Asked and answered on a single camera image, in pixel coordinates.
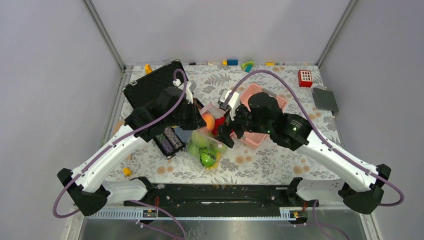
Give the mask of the green striped toy watermelon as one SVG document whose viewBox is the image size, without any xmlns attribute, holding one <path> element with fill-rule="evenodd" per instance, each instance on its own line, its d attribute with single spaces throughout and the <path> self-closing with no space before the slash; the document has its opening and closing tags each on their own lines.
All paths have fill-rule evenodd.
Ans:
<svg viewBox="0 0 424 240">
<path fill-rule="evenodd" d="M 214 148 L 200 148 L 198 159 L 204 167 L 209 168 L 217 162 L 217 153 Z"/>
</svg>

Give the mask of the light green toy cabbage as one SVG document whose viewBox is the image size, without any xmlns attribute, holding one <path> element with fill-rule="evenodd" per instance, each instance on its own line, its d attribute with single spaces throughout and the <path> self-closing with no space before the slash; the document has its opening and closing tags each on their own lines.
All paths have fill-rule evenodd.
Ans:
<svg viewBox="0 0 424 240">
<path fill-rule="evenodd" d="M 211 144 L 211 140 L 199 131 L 192 132 L 191 141 L 199 148 L 207 148 Z"/>
</svg>

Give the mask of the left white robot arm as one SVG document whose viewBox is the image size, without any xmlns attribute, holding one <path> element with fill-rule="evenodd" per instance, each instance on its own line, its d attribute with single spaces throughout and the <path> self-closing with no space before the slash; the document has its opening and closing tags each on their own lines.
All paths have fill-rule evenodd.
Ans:
<svg viewBox="0 0 424 240">
<path fill-rule="evenodd" d="M 148 145 L 157 135 L 173 125 L 195 130 L 205 124 L 196 107 L 191 85 L 159 85 L 154 87 L 127 85 L 123 89 L 132 112 L 117 132 L 81 165 L 57 173 L 63 189 L 53 204 L 57 206 L 68 193 L 78 210 L 85 216 L 97 213 L 107 204 L 139 201 L 148 206 L 155 200 L 155 192 L 142 180 L 129 182 L 107 181 L 106 178 L 134 151 Z"/>
</svg>

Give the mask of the clear zip top bag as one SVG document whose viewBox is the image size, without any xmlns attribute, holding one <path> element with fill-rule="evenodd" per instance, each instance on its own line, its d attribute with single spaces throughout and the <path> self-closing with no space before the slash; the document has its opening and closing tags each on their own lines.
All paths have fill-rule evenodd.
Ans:
<svg viewBox="0 0 424 240">
<path fill-rule="evenodd" d="M 205 106 L 203 106 L 200 109 L 200 115 L 202 116 L 202 114 L 204 114 L 204 113 L 210 113 L 210 114 L 212 114 L 215 119 L 218 119 L 218 118 L 224 116 L 224 111 L 222 109 L 218 108 L 217 106 L 215 106 L 211 102 L 208 103 L 208 104 L 206 104 Z M 222 142 L 218 141 L 216 139 L 216 136 L 214 136 L 212 134 L 212 132 L 208 132 L 206 126 L 200 128 L 200 129 L 194 130 L 194 131 L 198 131 L 198 132 L 202 133 L 203 135 L 207 136 L 210 139 L 210 141 L 211 141 L 211 144 L 207 148 L 214 148 L 214 150 L 216 151 L 216 155 L 217 155 L 217 157 L 216 157 L 216 163 L 213 166 L 211 166 L 211 167 L 205 167 L 205 168 L 208 169 L 208 170 L 210 170 L 210 169 L 214 169 L 214 168 L 218 167 L 219 162 L 220 162 L 221 158 L 227 152 L 228 147 L 225 144 L 223 144 Z M 191 140 L 192 132 L 190 134 L 190 137 L 188 138 L 187 151 L 188 151 L 188 144 L 189 143 L 192 143 L 192 140 Z M 192 156 L 191 156 L 191 158 L 194 159 L 194 160 L 196 160 L 196 161 L 198 161 L 200 163 L 200 160 L 199 159 L 196 159 L 195 157 L 192 157 Z"/>
</svg>

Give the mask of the orange toy peach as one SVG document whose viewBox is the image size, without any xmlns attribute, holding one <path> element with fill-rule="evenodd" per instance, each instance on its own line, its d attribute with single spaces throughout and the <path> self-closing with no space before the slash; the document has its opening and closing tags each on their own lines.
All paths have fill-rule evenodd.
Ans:
<svg viewBox="0 0 424 240">
<path fill-rule="evenodd" d="M 208 132 L 212 132 L 212 130 L 215 127 L 215 118 L 212 114 L 210 113 L 203 113 L 202 115 L 203 120 L 206 123 L 206 129 Z"/>
</svg>

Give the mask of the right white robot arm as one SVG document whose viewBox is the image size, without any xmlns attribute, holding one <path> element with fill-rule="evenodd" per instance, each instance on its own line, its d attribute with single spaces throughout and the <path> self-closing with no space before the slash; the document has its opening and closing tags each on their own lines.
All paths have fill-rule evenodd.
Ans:
<svg viewBox="0 0 424 240">
<path fill-rule="evenodd" d="M 245 133 L 266 134 L 278 146 L 310 157 L 337 175 L 335 180 L 317 182 L 294 178 L 286 191 L 291 205 L 313 200 L 341 202 L 365 215 L 381 205 L 384 182 L 392 171 L 389 166 L 355 157 L 314 130 L 304 117 L 283 112 L 278 101 L 265 92 L 252 95 L 244 105 L 238 93 L 228 91 L 218 103 L 225 120 L 218 127 L 217 139 L 229 148 L 234 146 L 231 133 L 238 138 Z"/>
</svg>

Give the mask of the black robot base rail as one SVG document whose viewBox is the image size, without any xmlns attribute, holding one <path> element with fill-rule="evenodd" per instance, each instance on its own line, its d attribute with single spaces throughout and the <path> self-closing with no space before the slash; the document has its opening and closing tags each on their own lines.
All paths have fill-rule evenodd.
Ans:
<svg viewBox="0 0 424 240">
<path fill-rule="evenodd" d="M 295 195 L 289 185 L 159 184 L 147 186 L 141 203 L 180 218 L 278 218 L 282 210 L 305 212 L 314 204 Z"/>
</svg>

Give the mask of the green bumpy toy fruit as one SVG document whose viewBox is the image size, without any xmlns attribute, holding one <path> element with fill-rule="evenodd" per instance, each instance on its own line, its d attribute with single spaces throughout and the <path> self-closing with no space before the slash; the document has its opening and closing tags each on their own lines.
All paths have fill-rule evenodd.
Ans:
<svg viewBox="0 0 424 240">
<path fill-rule="evenodd" d="M 187 152 L 194 158 L 199 159 L 200 158 L 200 148 L 194 144 L 193 142 L 190 142 L 187 146 Z"/>
</svg>

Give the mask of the red toy pepper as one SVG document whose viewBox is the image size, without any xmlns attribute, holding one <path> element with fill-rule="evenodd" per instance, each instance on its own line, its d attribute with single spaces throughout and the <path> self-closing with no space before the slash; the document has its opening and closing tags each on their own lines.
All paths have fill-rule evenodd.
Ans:
<svg viewBox="0 0 424 240">
<path fill-rule="evenodd" d="M 222 116 L 222 117 L 217 118 L 217 119 L 214 120 L 214 127 L 213 127 L 213 129 L 211 131 L 211 133 L 212 133 L 213 136 L 217 136 L 219 134 L 218 133 L 218 128 L 221 125 L 223 125 L 225 123 L 225 121 L 226 121 L 226 118 L 224 116 Z"/>
</svg>

